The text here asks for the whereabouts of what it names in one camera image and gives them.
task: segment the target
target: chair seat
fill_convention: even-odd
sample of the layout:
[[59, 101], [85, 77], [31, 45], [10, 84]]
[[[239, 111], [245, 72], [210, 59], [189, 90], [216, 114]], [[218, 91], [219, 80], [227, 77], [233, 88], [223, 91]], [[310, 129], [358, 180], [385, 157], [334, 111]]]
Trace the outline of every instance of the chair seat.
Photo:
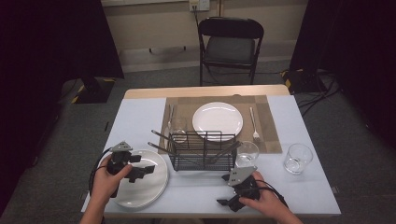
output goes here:
[[254, 63], [253, 39], [211, 36], [207, 43], [204, 60], [216, 63]]

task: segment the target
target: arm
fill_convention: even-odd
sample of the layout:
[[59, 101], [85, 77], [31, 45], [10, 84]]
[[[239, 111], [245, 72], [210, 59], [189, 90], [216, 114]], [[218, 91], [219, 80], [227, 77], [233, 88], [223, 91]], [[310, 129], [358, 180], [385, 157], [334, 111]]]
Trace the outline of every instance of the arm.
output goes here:
[[[253, 172], [256, 180], [264, 180], [259, 172]], [[257, 181], [259, 187], [266, 187], [261, 181]], [[270, 190], [260, 190], [260, 199], [258, 201], [249, 198], [240, 198], [239, 202], [258, 210], [264, 215], [274, 218], [281, 224], [302, 224], [303, 222], [295, 216], [288, 207], [286, 207]]]
[[108, 203], [111, 194], [117, 189], [120, 181], [132, 170], [132, 165], [129, 164], [119, 171], [118, 174], [109, 174], [106, 170], [106, 166], [110, 158], [110, 156], [104, 158], [99, 166], [102, 168], [98, 168], [96, 171], [95, 179], [93, 181], [92, 195], [88, 202], [87, 209], [79, 222], [80, 224], [102, 222], [105, 206]]

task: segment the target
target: drinking glass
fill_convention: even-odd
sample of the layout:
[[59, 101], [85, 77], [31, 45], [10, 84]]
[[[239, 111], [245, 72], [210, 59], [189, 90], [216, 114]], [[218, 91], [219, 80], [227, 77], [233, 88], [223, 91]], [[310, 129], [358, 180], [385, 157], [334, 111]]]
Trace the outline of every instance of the drinking glass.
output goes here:
[[288, 172], [299, 175], [313, 158], [314, 155], [311, 149], [304, 144], [298, 143], [289, 147], [288, 154], [283, 164]]
[[255, 160], [259, 157], [260, 151], [256, 144], [252, 142], [242, 142], [242, 145], [236, 149], [237, 167], [254, 166]]
[[171, 123], [171, 134], [177, 143], [186, 141], [187, 121], [184, 118], [174, 118]]

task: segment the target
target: wire dish rack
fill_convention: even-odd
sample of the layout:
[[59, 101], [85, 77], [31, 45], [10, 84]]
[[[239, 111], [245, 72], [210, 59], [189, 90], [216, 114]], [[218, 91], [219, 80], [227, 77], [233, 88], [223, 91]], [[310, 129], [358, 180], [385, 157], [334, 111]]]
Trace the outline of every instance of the wire dish rack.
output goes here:
[[235, 165], [235, 134], [190, 131], [170, 138], [167, 150], [175, 171], [230, 171]]

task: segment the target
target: white plate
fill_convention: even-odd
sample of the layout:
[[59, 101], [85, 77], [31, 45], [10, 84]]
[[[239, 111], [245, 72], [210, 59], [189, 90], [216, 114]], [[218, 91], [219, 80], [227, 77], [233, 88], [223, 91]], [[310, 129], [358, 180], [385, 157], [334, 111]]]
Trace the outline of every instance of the white plate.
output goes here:
[[134, 167], [155, 165], [154, 173], [137, 178], [134, 183], [123, 178], [120, 182], [115, 203], [129, 208], [138, 208], [154, 202], [163, 193], [168, 182], [168, 168], [166, 162], [158, 153], [149, 150], [132, 151], [132, 155], [141, 155], [140, 162], [132, 163]]
[[[238, 135], [243, 124], [241, 113], [232, 105], [222, 102], [202, 105], [192, 117], [192, 126], [196, 132], [221, 131], [222, 134]], [[230, 139], [230, 136], [222, 137], [222, 141]], [[220, 141], [219, 136], [208, 136], [208, 140]]]

